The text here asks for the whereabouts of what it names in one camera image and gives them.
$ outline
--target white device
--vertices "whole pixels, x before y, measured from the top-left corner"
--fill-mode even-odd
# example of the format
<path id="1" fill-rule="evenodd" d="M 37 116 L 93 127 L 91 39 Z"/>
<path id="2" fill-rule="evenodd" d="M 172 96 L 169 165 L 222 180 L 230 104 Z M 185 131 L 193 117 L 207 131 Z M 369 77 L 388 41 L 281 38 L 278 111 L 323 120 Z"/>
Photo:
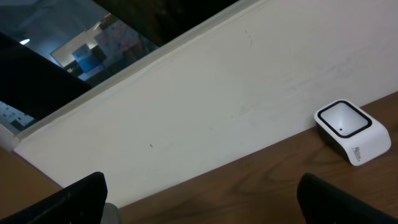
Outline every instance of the white device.
<path id="1" fill-rule="evenodd" d="M 386 127 L 348 100 L 336 100 L 314 114 L 320 136 L 338 154 L 359 166 L 387 152 Z"/>

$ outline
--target black rim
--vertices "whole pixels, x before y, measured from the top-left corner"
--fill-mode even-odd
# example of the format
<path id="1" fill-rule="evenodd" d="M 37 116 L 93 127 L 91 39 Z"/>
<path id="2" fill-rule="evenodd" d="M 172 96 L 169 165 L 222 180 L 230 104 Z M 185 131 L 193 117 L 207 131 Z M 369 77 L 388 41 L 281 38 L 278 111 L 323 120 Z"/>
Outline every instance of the black rim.
<path id="1" fill-rule="evenodd" d="M 341 135 L 339 132 L 337 132 L 329 123 L 327 123 L 322 117 L 321 114 L 326 111 L 329 108 L 334 107 L 335 105 L 339 104 L 339 103 L 344 103 L 346 105 L 348 105 L 351 109 L 353 109 L 355 112 L 357 112 L 359 115 L 361 115 L 363 118 L 365 118 L 366 121 L 368 121 L 368 124 L 363 126 L 362 128 L 359 128 L 358 130 L 348 134 L 348 135 Z M 344 100 L 339 100 L 334 102 L 333 104 L 327 106 L 326 108 L 323 108 L 321 111 L 318 112 L 318 118 L 321 119 L 321 121 L 323 121 L 335 134 L 337 134 L 337 136 L 341 137 L 341 138 L 349 138 L 351 136 L 354 136 L 355 134 L 360 133 L 361 131 L 365 130 L 366 128 L 372 126 L 372 120 L 370 120 L 367 116 L 365 116 L 365 114 L 363 114 L 362 112 L 360 112 L 358 109 L 356 109 L 353 105 L 351 105 L 350 103 L 348 103 L 347 101 Z"/>

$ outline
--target black object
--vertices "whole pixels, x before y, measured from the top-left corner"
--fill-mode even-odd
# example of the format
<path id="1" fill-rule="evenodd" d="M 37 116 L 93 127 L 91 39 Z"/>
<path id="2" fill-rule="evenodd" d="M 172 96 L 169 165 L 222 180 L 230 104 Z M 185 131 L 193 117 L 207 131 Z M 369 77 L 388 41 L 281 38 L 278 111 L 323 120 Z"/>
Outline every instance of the black object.
<path id="1" fill-rule="evenodd" d="M 0 33 L 0 101 L 40 120 L 91 89 L 33 50 Z"/>
<path id="2" fill-rule="evenodd" d="M 319 179 L 304 174 L 297 199 L 307 224 L 398 223 L 398 220 Z"/>
<path id="3" fill-rule="evenodd" d="M 100 224 L 107 194 L 104 175 L 95 172 L 0 224 Z"/>

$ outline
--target wooden surface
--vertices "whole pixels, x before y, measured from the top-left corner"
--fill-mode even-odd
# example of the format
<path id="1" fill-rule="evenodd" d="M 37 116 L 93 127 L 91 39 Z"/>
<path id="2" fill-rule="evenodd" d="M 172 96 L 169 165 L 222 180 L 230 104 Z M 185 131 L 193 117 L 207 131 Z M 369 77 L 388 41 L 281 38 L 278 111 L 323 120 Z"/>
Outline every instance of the wooden surface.
<path id="1" fill-rule="evenodd" d="M 123 221 L 304 223 L 296 188 L 306 172 L 398 218 L 398 92 L 363 109 L 386 126 L 392 139 L 390 150 L 373 161 L 349 165 L 312 128 L 123 207 Z"/>
<path id="2" fill-rule="evenodd" d="M 0 219 L 61 189 L 18 155 L 0 147 Z"/>

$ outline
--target white wall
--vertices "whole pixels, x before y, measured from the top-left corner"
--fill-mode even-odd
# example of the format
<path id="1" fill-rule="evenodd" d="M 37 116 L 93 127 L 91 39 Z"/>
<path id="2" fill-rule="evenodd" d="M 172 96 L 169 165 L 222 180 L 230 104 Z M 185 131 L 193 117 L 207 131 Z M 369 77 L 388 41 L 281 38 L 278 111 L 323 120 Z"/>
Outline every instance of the white wall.
<path id="1" fill-rule="evenodd" d="M 308 129 L 332 100 L 397 91 L 397 11 L 396 0 L 259 1 L 16 152 L 63 187 L 104 172 L 108 201 L 126 205 Z"/>

